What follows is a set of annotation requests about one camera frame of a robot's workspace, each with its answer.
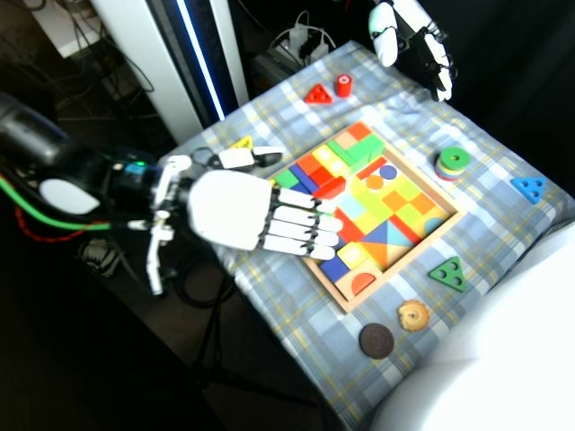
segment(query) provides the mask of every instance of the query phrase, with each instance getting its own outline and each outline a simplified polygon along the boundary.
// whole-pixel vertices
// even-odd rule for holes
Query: blue triangular block
[[[541,200],[545,182],[545,177],[524,177],[511,180],[513,187],[519,190],[533,205],[538,204]]]
[[[389,222],[381,223],[376,229],[368,233],[362,242],[377,242],[378,244],[387,244],[387,225]]]
[[[413,242],[411,242],[403,233],[400,231],[395,224],[389,222],[387,226],[387,243],[392,245],[404,245],[406,247],[411,247]]]

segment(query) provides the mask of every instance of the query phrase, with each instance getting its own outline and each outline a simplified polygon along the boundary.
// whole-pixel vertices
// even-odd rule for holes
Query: green cable
[[[22,207],[29,215],[34,217],[39,222],[49,224],[50,226],[58,227],[60,229],[68,229],[70,231],[107,231],[111,229],[110,223],[101,224],[77,224],[67,223],[54,220],[53,218],[43,215],[40,211],[30,205],[20,194],[10,185],[4,177],[0,177],[0,189],[8,195],[16,205]]]

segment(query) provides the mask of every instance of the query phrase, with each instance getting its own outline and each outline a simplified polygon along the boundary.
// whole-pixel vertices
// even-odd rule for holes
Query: white robotic hand
[[[241,250],[281,251],[332,259],[342,223],[321,201],[243,172],[210,171],[191,187],[190,228],[201,238]]]
[[[445,35],[438,26],[416,0],[375,2],[368,29],[381,64],[392,66],[400,51],[414,46],[429,77],[433,98],[451,99],[453,65],[442,43]]]

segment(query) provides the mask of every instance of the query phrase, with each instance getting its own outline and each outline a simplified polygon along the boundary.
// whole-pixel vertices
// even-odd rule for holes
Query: green triangle toy
[[[459,292],[467,290],[464,273],[461,270],[461,262],[457,256],[443,262],[437,268],[432,270],[429,273],[429,276],[446,286],[453,287]]]

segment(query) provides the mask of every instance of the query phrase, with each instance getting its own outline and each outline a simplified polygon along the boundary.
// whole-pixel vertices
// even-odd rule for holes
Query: checkered fabric
[[[333,94],[335,78],[353,77],[348,99],[307,105],[307,92],[322,83]],[[575,217],[575,201],[547,181],[544,198],[532,205],[509,181],[541,176],[472,121],[355,42],[333,51],[285,82],[208,128],[173,154],[209,146],[214,151],[251,135],[255,145],[286,148],[283,165],[363,119],[453,198],[467,215],[443,238],[375,294],[344,314],[301,259],[275,252],[242,252],[216,247],[238,287],[268,322],[285,349],[350,429],[367,426],[382,398],[437,345],[482,295],[495,285],[551,226]],[[463,147],[473,158],[462,178],[440,180],[433,171],[438,152]],[[281,166],[258,170],[270,176]],[[459,293],[428,277],[445,260],[459,256],[469,289]],[[397,308],[419,299],[433,311],[427,329],[408,333]],[[358,334],[368,323],[391,330],[394,352],[373,360],[359,349]]]

